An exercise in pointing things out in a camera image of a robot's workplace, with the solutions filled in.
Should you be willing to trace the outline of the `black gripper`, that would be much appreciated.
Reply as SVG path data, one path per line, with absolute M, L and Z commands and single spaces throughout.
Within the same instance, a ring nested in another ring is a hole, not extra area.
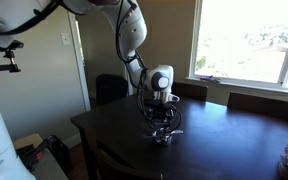
M 152 133 L 153 138 L 159 139 L 160 134 L 158 130 L 161 130 L 164 135 L 164 140 L 169 140 L 171 137 L 171 126 L 175 119 L 175 107 L 170 104 L 166 103 L 165 107 L 147 107 L 145 119 L 148 121 L 149 125 L 155 130 Z

